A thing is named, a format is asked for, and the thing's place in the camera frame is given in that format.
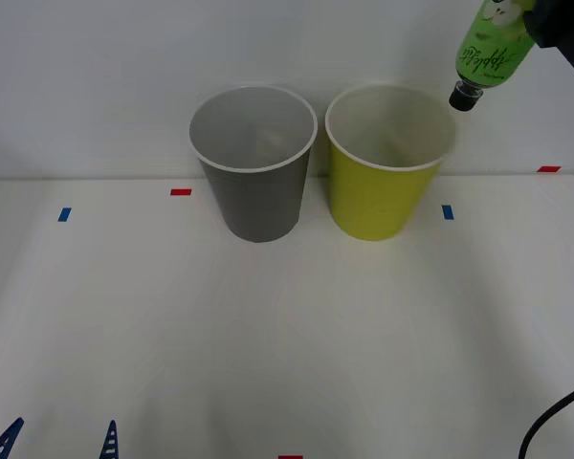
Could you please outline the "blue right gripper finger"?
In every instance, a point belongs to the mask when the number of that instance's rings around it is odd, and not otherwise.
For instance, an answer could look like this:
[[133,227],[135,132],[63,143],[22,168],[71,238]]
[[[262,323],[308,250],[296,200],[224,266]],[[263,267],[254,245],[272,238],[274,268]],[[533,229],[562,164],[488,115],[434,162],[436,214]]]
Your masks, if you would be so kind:
[[556,47],[560,37],[560,1],[536,1],[523,15],[528,34],[540,48]]

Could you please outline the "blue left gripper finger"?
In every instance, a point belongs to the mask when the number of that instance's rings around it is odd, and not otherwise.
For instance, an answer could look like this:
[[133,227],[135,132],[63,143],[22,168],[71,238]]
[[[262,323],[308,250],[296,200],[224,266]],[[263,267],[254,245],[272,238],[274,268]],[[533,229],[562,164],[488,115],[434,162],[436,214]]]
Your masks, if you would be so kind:
[[119,459],[119,439],[115,420],[111,420],[109,423],[99,459]]
[[24,425],[24,420],[17,418],[1,435],[0,435],[0,459],[8,459],[14,442]]

